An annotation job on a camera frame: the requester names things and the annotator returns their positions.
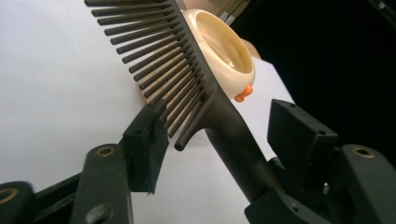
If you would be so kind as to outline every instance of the comb teeth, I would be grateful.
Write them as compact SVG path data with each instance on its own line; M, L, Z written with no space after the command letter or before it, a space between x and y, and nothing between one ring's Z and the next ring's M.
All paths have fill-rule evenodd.
M169 1L86 0L92 15L121 45L118 54L159 116L169 137L199 108L205 80L189 39Z

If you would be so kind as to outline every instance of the white surface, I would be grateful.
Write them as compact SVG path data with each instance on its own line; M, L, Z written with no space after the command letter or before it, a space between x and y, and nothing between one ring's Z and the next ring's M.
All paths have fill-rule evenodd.
M93 147L117 143L143 100L83 1L0 5L0 183L42 190L81 172ZM267 159L272 98L291 101L274 67L254 59L254 92L235 103ZM155 195L133 193L135 223L248 223L243 193L196 134L165 155Z

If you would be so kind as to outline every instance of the brass screw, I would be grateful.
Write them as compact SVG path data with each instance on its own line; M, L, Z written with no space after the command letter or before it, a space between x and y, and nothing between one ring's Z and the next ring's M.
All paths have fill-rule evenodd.
M355 154L357 154L358 156L366 159L375 158L375 154L367 148L355 147L352 149L352 151L355 152Z
M11 201L17 196L18 192L17 188L0 189L0 204Z
M114 153L116 149L114 147L101 147L96 151L96 155L100 157L108 157Z

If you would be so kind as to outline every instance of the dark background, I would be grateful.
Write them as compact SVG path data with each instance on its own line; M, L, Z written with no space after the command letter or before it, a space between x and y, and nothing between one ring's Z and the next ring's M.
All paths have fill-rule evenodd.
M231 26L340 146L371 147L396 166L396 28L382 15L366 0L252 0Z

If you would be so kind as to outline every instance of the comb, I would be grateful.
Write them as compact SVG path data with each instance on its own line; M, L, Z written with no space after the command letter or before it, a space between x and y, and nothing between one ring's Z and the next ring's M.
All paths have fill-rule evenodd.
M281 189L241 115L212 74L175 1L86 0L112 45L183 150L204 129L233 178L253 202Z

